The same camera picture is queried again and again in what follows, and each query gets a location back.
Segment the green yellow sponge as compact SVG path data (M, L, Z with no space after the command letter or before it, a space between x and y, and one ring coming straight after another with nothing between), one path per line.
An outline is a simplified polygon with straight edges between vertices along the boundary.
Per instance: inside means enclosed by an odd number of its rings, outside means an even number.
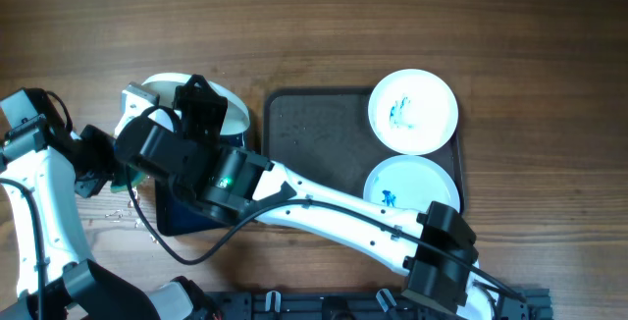
M119 193L128 190L128 185L131 187L137 187L140 185L147 176L129 166L119 168L113 176L113 180L110 184L110 191L112 193Z

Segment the white plate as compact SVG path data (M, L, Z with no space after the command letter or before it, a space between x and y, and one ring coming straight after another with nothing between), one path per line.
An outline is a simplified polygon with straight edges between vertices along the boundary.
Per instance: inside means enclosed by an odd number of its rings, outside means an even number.
M148 88L154 90L160 95L160 100L159 100L158 105L171 107L174 101L176 87L179 85L185 84L189 80L189 78L190 78L189 74L161 73L161 74L156 74L149 77L141 85L147 86ZM215 82L212 82L210 80L208 82L210 86L219 95L227 98L228 100L227 113L228 112L232 113L236 109L238 109L240 112L244 112L245 110L248 110L244 102L239 97L237 97L234 93L232 93L228 89L220 86L219 84ZM128 121L123 126L121 124L121 119L120 119L119 123L114 128L114 137L117 137L129 122L130 121Z
M453 178L437 163L420 156L398 155L378 164L363 188L363 199L387 207L426 211L433 201L462 212Z
M444 146L458 126L459 110L451 88L438 76L418 69L393 72L374 87L368 121L387 148L424 155Z

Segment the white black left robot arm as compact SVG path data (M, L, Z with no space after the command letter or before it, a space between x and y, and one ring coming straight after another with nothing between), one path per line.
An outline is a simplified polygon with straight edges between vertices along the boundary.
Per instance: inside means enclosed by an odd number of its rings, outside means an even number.
M22 88L1 101L10 125L1 142L1 185L19 243L18 300L4 319L64 319L78 305L90 319L205 319L212 303L177 277L145 293L97 264L76 204L113 179L113 139L87 128L72 133L59 97Z

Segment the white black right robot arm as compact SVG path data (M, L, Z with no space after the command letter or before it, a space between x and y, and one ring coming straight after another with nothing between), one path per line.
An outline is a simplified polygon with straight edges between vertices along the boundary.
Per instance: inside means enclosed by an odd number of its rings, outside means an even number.
M476 236L457 208L375 204L321 186L284 164L224 144L229 101L202 76L123 112L114 153L128 177L148 175L193 213L236 232L251 221L300 229L359 250L406 279L403 295L448 315L487 319L496 295L522 294L482 271Z

